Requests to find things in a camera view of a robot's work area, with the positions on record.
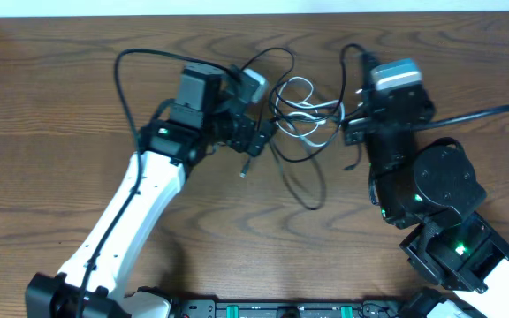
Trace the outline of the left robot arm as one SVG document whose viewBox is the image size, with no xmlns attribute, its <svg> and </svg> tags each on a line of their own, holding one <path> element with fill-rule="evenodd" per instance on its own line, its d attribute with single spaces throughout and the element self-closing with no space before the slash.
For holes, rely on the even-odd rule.
<svg viewBox="0 0 509 318">
<path fill-rule="evenodd" d="M 141 249 L 208 147 L 225 144 L 258 156 L 274 134 L 247 108 L 268 81 L 249 68 L 226 75 L 189 63 L 175 98 L 163 101 L 138 134 L 123 181 L 80 248 L 55 276 L 37 274 L 26 290 L 30 317 L 170 317 L 171 301 L 153 288 L 125 293 Z"/>
</svg>

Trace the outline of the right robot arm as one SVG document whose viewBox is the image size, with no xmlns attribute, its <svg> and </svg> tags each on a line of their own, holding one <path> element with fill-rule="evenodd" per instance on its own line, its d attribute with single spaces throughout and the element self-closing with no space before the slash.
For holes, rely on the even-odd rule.
<svg viewBox="0 0 509 318">
<path fill-rule="evenodd" d="M 401 249 L 434 288 L 474 314 L 509 317 L 509 244 L 479 214 L 487 193 L 465 149 L 451 137 L 417 145 L 419 131 L 440 126 L 421 71 L 369 52 L 361 69 L 361 105 L 342 130 L 346 144 L 367 150 L 372 202 L 385 222 L 408 230 Z"/>
</svg>

